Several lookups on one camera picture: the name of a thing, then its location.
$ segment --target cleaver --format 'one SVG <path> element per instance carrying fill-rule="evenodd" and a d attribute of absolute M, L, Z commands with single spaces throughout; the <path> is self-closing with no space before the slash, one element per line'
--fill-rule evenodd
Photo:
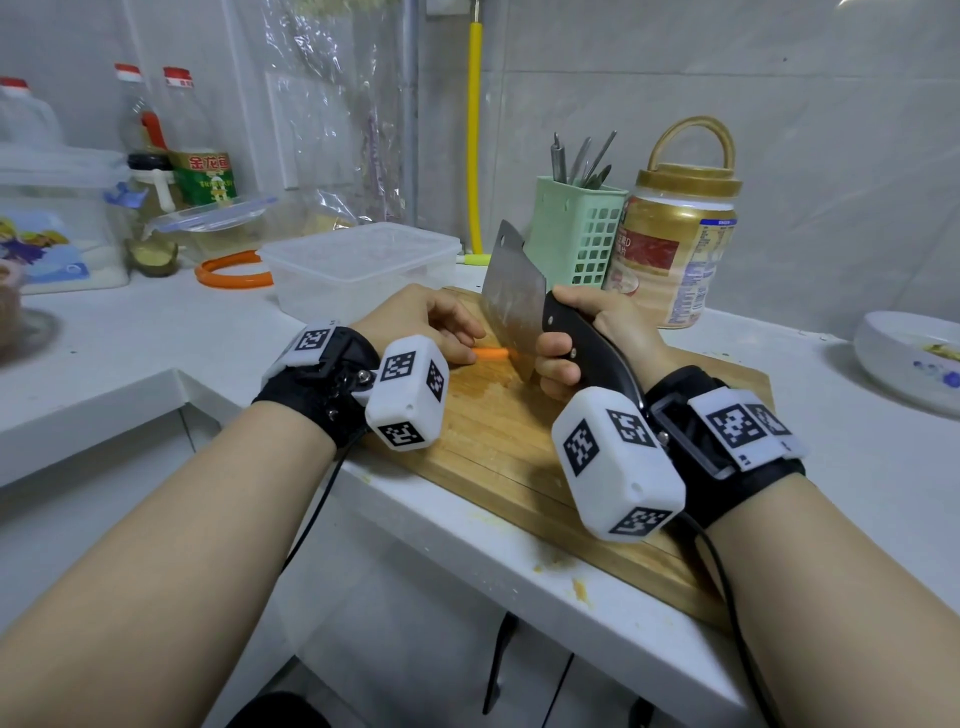
<path fill-rule="evenodd" d="M 580 367 L 583 386 L 612 389 L 643 409 L 640 387 L 626 357 L 580 311 L 547 292 L 546 278 L 523 252 L 523 238 L 506 220 L 500 223 L 481 294 L 487 321 L 521 379 L 533 377 L 537 337 L 545 331 L 563 331 L 573 340 L 565 358 Z"/>

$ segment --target white plastic jug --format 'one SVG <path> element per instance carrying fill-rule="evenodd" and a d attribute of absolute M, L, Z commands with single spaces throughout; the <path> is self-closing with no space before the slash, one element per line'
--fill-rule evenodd
<path fill-rule="evenodd" d="M 6 137 L 14 144 L 31 147 L 62 146 L 63 129 L 50 105 L 34 98 L 23 79 L 0 78 L 3 97 L 0 114 L 6 126 Z"/>

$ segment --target white bowl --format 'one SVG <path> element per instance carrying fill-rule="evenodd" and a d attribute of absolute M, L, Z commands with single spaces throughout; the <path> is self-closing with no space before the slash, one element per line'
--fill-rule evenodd
<path fill-rule="evenodd" d="M 960 324 L 899 311 L 868 313 L 853 337 L 856 356 L 881 384 L 923 407 L 960 417 L 960 361 L 924 351 L 960 351 Z"/>

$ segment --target black wrist strap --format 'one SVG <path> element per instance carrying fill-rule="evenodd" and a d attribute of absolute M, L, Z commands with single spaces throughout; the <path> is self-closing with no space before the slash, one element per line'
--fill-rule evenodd
<path fill-rule="evenodd" d="M 380 357 L 367 339 L 352 328 L 337 327 L 317 364 L 287 367 L 253 401 L 273 401 L 300 412 L 342 448 L 367 429 L 364 407 L 352 393 L 372 387 L 370 373 L 379 366 Z"/>
<path fill-rule="evenodd" d="M 654 425 L 662 425 L 662 419 L 666 418 L 672 425 L 670 429 L 683 435 L 682 438 L 671 438 L 665 449 L 686 485 L 684 510 L 703 528 L 787 475 L 806 474 L 800 460 L 774 460 L 745 473 L 736 467 L 720 442 L 687 404 L 694 397 L 725 386 L 725 382 L 700 367 L 687 366 L 664 377 L 646 396 Z M 658 404 L 665 402 L 669 402 L 669 406 L 660 409 Z"/>

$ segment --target cabinet handle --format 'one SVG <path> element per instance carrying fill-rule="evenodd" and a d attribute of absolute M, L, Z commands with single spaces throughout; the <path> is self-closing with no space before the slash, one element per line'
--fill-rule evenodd
<path fill-rule="evenodd" d="M 493 663 L 490 665 L 490 679 L 487 681 L 487 694 L 483 698 L 483 715 L 489 715 L 496 705 L 496 699 L 500 697 L 500 686 L 497 678 L 500 676 L 500 662 L 503 660 L 503 653 L 510 644 L 516 627 L 520 620 L 513 612 L 507 612 L 500 622 L 500 629 L 496 633 L 496 647 L 493 649 Z"/>

